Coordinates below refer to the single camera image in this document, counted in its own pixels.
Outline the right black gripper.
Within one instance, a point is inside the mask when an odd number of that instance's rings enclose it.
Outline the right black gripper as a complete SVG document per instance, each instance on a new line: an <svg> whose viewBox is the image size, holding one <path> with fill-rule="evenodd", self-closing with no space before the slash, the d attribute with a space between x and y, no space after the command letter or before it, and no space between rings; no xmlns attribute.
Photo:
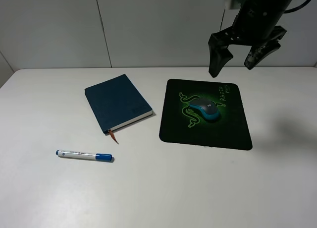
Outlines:
<svg viewBox="0 0 317 228"><path fill-rule="evenodd" d="M251 70L280 49L279 40L287 32L277 23L292 0L238 1L241 8L232 27L212 33L208 41L209 73L212 77L217 77L224 65L233 58L228 50L230 44L252 46L244 61L244 66Z"/></svg>

